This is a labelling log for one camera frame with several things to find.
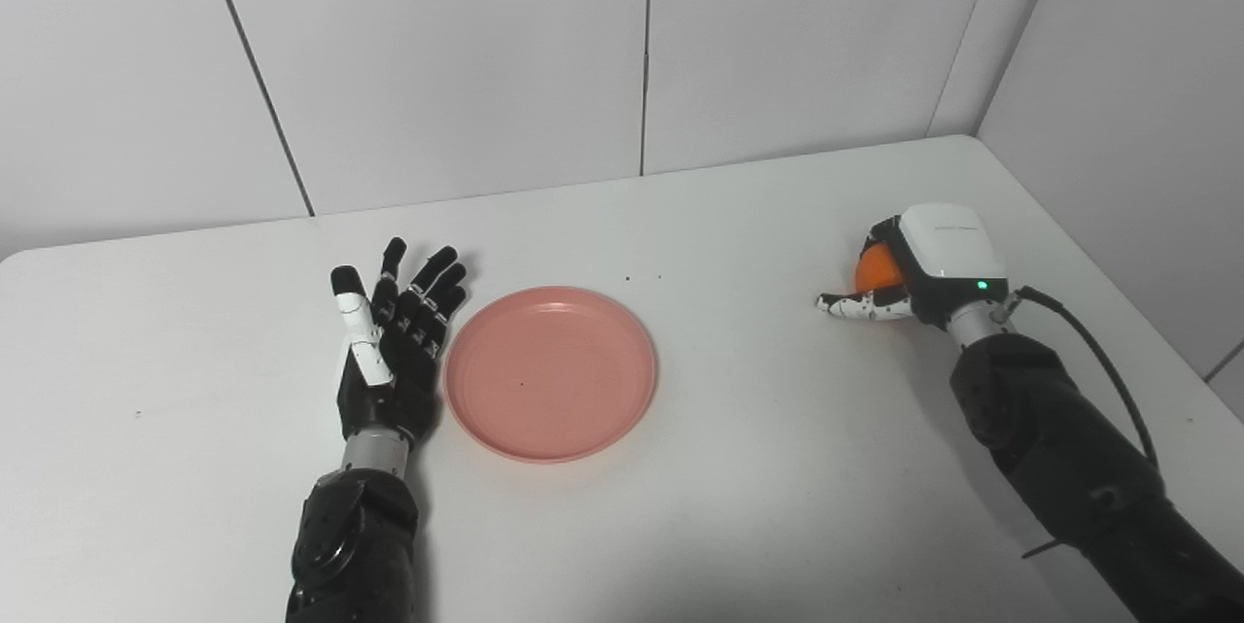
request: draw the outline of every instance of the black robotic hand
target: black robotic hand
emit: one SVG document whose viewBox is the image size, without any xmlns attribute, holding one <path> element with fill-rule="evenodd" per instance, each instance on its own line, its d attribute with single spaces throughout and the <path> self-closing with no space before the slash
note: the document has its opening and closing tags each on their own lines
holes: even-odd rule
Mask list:
<svg viewBox="0 0 1244 623">
<path fill-rule="evenodd" d="M 435 425 L 437 363 L 466 269 L 443 247 L 399 293 L 404 254 L 393 239 L 372 300 L 357 270 L 332 272 L 351 347 L 337 393 L 346 456 L 302 504 L 286 623 L 408 623 L 419 606 L 419 510 L 402 476 Z"/>
<path fill-rule="evenodd" d="M 346 438 L 367 427 L 386 427 L 398 429 L 414 446 L 435 425 L 437 364 L 449 317 L 466 298 L 459 286 L 466 269 L 454 247 L 443 247 L 398 293 L 397 270 L 404 254 L 406 242 L 393 238 L 371 301 L 352 265 L 332 272 L 333 293 L 351 332 L 337 393 Z"/>
</svg>

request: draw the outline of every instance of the prosthetic hand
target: prosthetic hand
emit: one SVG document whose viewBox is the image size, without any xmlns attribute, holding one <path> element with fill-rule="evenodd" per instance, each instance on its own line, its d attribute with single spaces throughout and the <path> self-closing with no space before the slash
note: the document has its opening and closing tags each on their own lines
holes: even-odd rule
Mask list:
<svg viewBox="0 0 1244 623">
<path fill-rule="evenodd" d="M 1080 393 L 1054 349 L 1010 326 L 1023 300 L 1084 336 L 1143 454 Z M 1244 577 L 1167 500 L 1148 430 L 1115 366 L 1059 301 L 1031 287 L 1008 295 L 1005 269 L 970 208 L 928 203 L 875 225 L 855 293 L 819 296 L 817 307 L 846 318 L 916 317 L 949 332 L 962 352 L 950 389 L 972 435 L 1052 535 L 1049 545 L 1079 550 L 1138 621 L 1244 621 Z"/>
<path fill-rule="evenodd" d="M 341 470 L 320 478 L 302 504 L 289 623 L 406 623 L 414 611 L 419 515 L 403 476 L 409 451 L 435 425 L 438 359 L 466 298 L 466 269 L 443 247 L 399 293 L 404 254 L 393 239 L 372 300 L 357 270 L 332 272 L 350 339 L 337 393 L 346 451 Z"/>
</svg>

